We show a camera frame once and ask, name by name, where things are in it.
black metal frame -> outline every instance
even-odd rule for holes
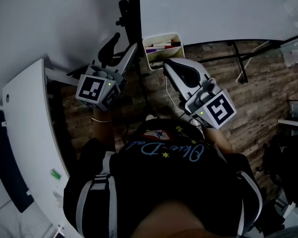
[[[132,17],[127,17],[128,22],[130,22],[131,26],[127,27],[129,29],[132,29],[132,31],[127,30],[127,35],[128,35],[128,39],[131,41],[133,40],[132,43],[137,42],[138,43],[138,47],[141,47],[142,45],[142,32],[141,32],[141,12],[140,12],[140,0],[129,0],[129,5],[128,5],[128,10],[132,13]],[[287,40],[284,41],[277,41],[277,40],[269,40],[271,42],[270,45],[263,47],[253,53],[248,53],[248,54],[240,54],[239,50],[236,46],[236,41],[237,40],[228,40],[228,41],[215,41],[215,42],[204,42],[204,43],[199,43],[200,45],[202,44],[207,44],[207,43],[217,43],[217,42],[227,42],[228,45],[233,45],[233,48],[235,50],[235,55],[231,55],[231,56],[225,56],[225,57],[215,57],[215,58],[211,58],[211,59],[204,59],[204,60],[200,60],[198,62],[203,63],[203,62],[208,62],[208,61],[216,61],[216,60],[222,60],[222,59],[228,59],[228,58],[237,58],[242,73],[243,73],[243,78],[240,79],[241,83],[247,83],[248,79],[247,79],[247,74],[244,68],[244,64],[243,61],[248,60],[252,57],[258,56],[264,52],[267,52],[269,50],[274,50],[277,48],[280,48],[281,45],[286,44],[288,42],[291,42],[295,39],[298,39],[298,35],[294,36],[292,38],[289,38]],[[143,56],[143,52],[142,49],[138,49],[138,56],[142,57]]]

bracelet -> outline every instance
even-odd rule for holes
[[[100,121],[100,120],[95,119],[94,117],[91,117],[91,119],[92,119],[93,121],[97,121],[97,122],[111,122],[111,121],[112,121],[112,120],[110,120],[110,121]]]

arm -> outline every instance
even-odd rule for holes
[[[100,121],[111,120],[111,113],[94,109],[95,119]],[[107,146],[109,151],[115,151],[113,122],[97,122],[93,120],[93,137]]]
[[[205,138],[214,142],[223,154],[233,153],[231,144],[220,129],[204,129],[203,133]]]

plastic container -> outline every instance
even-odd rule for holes
[[[150,70],[157,70],[163,68],[163,66],[151,67],[151,64],[153,62],[163,61],[166,58],[184,58],[183,46],[146,53],[146,47],[151,47],[153,44],[163,43],[168,40],[173,40],[174,42],[181,42],[179,35],[176,33],[159,34],[143,39],[143,47]]]

wooden floor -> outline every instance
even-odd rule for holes
[[[237,42],[240,53],[250,53],[262,42]],[[185,48],[185,56],[192,60],[202,60],[218,56],[233,55],[232,47],[226,44],[205,44]],[[298,100],[298,66],[286,67],[279,51],[269,52],[253,58],[246,71],[249,82],[239,84],[235,79],[240,73],[236,59],[225,59],[204,63],[203,66],[214,77],[221,88],[226,88],[237,109],[236,116],[223,128],[235,152],[247,156],[255,178],[273,197],[277,187],[263,172],[255,171],[261,166],[263,144],[268,143],[283,127],[278,118],[285,118],[289,112],[287,100]],[[178,111],[166,92],[166,81],[162,71],[150,71],[144,59],[141,60],[142,74],[148,100],[160,118],[177,118]],[[128,81],[118,100],[114,103],[112,118],[115,128],[115,143],[118,151],[139,124],[145,120],[148,110],[142,95],[141,86],[134,69],[125,73]],[[179,94],[174,91],[168,80],[168,90],[176,104]],[[92,110],[75,99],[76,88],[61,88],[62,112],[67,128],[59,137],[71,142],[72,151],[79,158],[82,146],[92,137]]]

